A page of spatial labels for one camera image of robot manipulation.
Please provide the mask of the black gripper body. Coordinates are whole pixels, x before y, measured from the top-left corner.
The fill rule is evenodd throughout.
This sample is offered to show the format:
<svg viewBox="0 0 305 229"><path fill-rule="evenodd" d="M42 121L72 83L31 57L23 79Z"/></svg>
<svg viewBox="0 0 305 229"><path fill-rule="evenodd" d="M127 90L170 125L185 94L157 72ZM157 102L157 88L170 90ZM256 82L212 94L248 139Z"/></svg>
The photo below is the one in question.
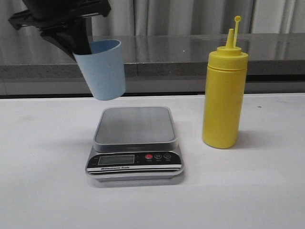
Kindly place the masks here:
<svg viewBox="0 0 305 229"><path fill-rule="evenodd" d="M40 31L67 30L78 22L83 24L80 32L87 33L86 19L111 11L107 0L24 0L26 10L14 13L9 23L15 30L34 26Z"/></svg>

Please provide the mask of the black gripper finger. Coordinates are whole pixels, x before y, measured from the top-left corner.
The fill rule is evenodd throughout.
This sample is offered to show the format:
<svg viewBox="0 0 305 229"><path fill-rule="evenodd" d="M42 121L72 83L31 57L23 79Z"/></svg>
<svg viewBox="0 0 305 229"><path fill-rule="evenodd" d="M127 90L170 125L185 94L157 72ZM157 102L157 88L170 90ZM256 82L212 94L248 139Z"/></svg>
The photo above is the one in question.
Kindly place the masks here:
<svg viewBox="0 0 305 229"><path fill-rule="evenodd" d="M42 31L41 37L67 55L91 54L85 18L72 19Z"/></svg>

